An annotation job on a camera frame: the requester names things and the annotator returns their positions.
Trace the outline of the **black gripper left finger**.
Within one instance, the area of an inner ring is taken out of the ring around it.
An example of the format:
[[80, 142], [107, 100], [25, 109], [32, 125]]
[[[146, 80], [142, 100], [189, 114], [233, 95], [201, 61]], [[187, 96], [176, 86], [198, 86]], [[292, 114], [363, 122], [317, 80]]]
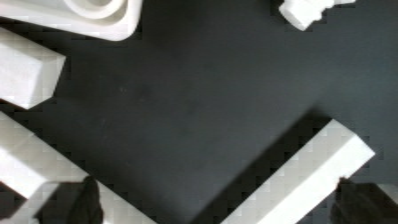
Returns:
[[100, 187], [96, 179], [87, 176], [84, 188], [73, 203], [66, 224], [103, 224], [103, 208], [100, 203]]

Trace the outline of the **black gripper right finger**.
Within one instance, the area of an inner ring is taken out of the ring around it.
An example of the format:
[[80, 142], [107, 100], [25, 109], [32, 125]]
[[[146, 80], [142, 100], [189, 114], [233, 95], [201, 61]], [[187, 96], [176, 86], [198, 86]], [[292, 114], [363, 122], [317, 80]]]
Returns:
[[375, 183], [340, 179], [331, 224], [398, 224], [398, 203]]

